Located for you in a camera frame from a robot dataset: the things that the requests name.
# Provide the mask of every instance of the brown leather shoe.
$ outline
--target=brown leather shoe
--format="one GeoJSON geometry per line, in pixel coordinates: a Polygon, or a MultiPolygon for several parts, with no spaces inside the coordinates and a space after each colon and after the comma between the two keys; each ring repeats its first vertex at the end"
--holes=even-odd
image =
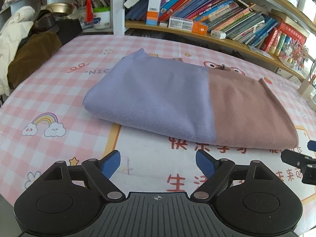
{"type": "Polygon", "coordinates": [[[34,20],[32,30],[33,33],[41,33],[45,31],[57,33],[59,31],[59,27],[56,24],[54,15],[48,10],[42,10],[34,20]]]}

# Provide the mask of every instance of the book stack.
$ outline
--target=book stack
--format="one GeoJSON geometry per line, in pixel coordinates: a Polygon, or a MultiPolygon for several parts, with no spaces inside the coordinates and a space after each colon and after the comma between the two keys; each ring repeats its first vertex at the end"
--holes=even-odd
{"type": "Polygon", "coordinates": [[[275,27],[272,28],[264,40],[260,49],[272,55],[279,56],[282,48],[293,41],[297,41],[299,44],[304,45],[306,36],[301,34],[294,27],[285,23],[282,19],[279,19],[275,27]]]}
{"type": "MultiPolygon", "coordinates": [[[[148,0],[138,0],[125,19],[146,21],[149,9],[148,0]]],[[[206,34],[204,30],[220,31],[227,39],[254,47],[260,47],[278,24],[275,19],[240,6],[235,0],[161,0],[158,22],[185,31],[200,28],[203,30],[200,34],[206,34]]]]}

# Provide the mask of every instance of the red tassel ornament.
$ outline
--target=red tassel ornament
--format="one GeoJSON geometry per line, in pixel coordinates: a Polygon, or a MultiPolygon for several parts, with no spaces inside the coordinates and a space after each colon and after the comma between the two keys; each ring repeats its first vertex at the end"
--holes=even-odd
{"type": "Polygon", "coordinates": [[[91,0],[86,0],[86,22],[93,20],[91,0]]]}

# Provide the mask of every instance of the blue gripper pad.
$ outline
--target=blue gripper pad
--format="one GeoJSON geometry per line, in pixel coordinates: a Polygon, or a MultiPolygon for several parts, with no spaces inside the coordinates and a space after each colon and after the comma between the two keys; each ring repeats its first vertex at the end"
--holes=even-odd
{"type": "Polygon", "coordinates": [[[307,143],[307,149],[310,151],[316,151],[316,141],[309,141],[307,143]]]}
{"type": "Polygon", "coordinates": [[[206,176],[207,179],[215,173],[214,164],[200,151],[196,152],[195,161],[198,168],[202,171],[202,173],[206,176]]]}
{"type": "Polygon", "coordinates": [[[103,163],[101,172],[106,178],[110,179],[114,172],[119,168],[120,164],[121,154],[119,151],[116,151],[116,153],[114,153],[107,161],[103,163]]]}

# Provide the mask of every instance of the brown towel section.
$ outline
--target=brown towel section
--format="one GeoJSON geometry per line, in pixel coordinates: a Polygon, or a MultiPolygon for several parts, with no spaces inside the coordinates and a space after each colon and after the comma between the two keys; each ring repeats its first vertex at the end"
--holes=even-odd
{"type": "Polygon", "coordinates": [[[16,89],[44,62],[48,61],[61,46],[57,34],[51,31],[32,35],[9,64],[8,82],[10,89],[16,89]]]}
{"type": "Polygon", "coordinates": [[[209,89],[217,145],[273,150],[298,146],[290,116],[263,79],[210,69],[209,89]]]}

